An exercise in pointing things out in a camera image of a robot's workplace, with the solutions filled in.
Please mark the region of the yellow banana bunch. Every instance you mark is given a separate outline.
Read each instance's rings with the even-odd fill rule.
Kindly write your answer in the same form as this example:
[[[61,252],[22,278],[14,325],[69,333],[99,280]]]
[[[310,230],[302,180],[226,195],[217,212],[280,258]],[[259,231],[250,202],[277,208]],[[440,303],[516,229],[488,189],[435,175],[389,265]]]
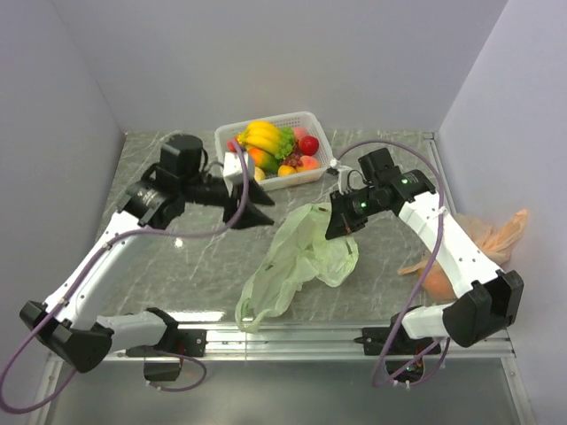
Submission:
[[[264,150],[276,156],[280,151],[279,129],[267,121],[252,121],[237,135],[237,142],[245,147]]]

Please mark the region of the light green plastic bag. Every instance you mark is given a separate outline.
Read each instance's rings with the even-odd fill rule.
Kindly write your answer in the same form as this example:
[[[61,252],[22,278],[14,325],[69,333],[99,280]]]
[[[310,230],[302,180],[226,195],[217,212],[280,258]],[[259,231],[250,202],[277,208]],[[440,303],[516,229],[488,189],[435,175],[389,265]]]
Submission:
[[[326,239],[330,216],[329,203],[302,205],[287,215],[242,289],[235,307],[240,331],[256,333],[264,319],[283,315],[304,283],[316,279],[336,288],[354,271],[358,244],[351,236]]]

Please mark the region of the red apple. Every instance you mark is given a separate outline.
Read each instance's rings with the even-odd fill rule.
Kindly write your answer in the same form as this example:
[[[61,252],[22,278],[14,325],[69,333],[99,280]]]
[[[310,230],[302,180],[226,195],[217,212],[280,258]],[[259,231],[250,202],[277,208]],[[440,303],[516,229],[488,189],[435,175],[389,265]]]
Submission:
[[[304,156],[314,156],[320,148],[319,140],[311,135],[306,135],[299,140],[299,151]]]

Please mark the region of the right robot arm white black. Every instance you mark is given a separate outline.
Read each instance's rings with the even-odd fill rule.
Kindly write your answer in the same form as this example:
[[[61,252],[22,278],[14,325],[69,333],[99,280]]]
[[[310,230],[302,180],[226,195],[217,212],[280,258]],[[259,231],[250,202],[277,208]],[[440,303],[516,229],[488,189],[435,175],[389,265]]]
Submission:
[[[441,190],[414,169],[402,172],[386,148],[358,160],[364,186],[349,186],[350,167],[337,159],[329,170],[338,177],[330,195],[331,216],[325,237],[332,240],[363,229],[369,216],[391,212],[422,240],[439,265],[456,299],[448,304],[404,309],[392,320],[385,346],[412,352],[424,338],[450,338],[467,348],[511,326],[524,290],[515,271],[505,272],[477,247],[442,205]]]

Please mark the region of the green grape bunch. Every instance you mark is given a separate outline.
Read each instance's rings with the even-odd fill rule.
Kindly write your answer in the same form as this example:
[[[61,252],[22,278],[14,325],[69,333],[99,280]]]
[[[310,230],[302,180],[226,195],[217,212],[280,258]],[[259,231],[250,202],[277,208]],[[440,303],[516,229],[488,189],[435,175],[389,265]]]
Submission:
[[[291,127],[280,127],[275,158],[283,160],[287,158],[296,146],[296,136]]]

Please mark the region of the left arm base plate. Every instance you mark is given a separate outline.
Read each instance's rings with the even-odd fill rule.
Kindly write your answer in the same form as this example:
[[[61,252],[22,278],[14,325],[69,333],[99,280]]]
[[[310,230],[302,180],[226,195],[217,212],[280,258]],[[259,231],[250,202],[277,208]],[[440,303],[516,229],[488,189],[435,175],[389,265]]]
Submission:
[[[205,356],[206,335],[204,329],[179,330],[171,343],[164,347],[139,346],[125,351],[127,359],[143,362],[144,378],[150,383],[173,383],[184,366],[199,366],[185,359],[201,359]]]

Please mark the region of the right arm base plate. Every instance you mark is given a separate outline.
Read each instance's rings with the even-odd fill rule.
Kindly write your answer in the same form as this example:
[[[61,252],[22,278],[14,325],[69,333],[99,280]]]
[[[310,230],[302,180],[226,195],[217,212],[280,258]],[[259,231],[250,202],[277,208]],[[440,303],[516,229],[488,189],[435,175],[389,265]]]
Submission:
[[[378,356],[384,348],[387,337],[390,334],[390,328],[374,327],[363,328],[361,336],[355,339],[357,344],[362,344],[365,356]],[[421,339],[412,339],[407,335],[403,327],[400,327],[395,338],[388,349],[388,356],[405,356],[407,359],[387,360],[384,365],[384,371],[388,375],[394,374],[402,367],[401,373],[396,377],[399,383],[417,383],[425,374],[425,365],[423,359],[418,360],[411,366],[405,366],[415,355],[423,352],[430,344],[433,343],[431,337]]]

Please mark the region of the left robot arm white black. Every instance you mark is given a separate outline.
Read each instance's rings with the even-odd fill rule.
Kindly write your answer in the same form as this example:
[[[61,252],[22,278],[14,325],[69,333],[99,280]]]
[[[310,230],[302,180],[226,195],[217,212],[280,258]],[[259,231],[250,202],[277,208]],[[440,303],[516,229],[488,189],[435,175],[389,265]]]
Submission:
[[[116,206],[106,230],[73,274],[43,302],[29,301],[19,316],[44,346],[80,373],[98,366],[107,354],[140,347],[159,356],[178,353],[179,323],[153,307],[137,314],[104,317],[105,301],[128,264],[188,204],[219,206],[223,229],[271,226],[259,210],[273,200],[254,179],[254,159],[237,147],[225,154],[222,175],[206,171],[208,154],[194,135],[171,136],[159,160],[132,183]]]

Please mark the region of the orange green mango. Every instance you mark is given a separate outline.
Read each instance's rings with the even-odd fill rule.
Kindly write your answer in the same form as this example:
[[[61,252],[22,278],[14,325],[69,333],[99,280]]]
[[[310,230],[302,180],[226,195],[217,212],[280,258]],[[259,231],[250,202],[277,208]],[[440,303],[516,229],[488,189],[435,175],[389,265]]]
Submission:
[[[253,158],[254,164],[265,173],[277,174],[280,162],[274,155],[259,148],[251,148],[248,154]]]

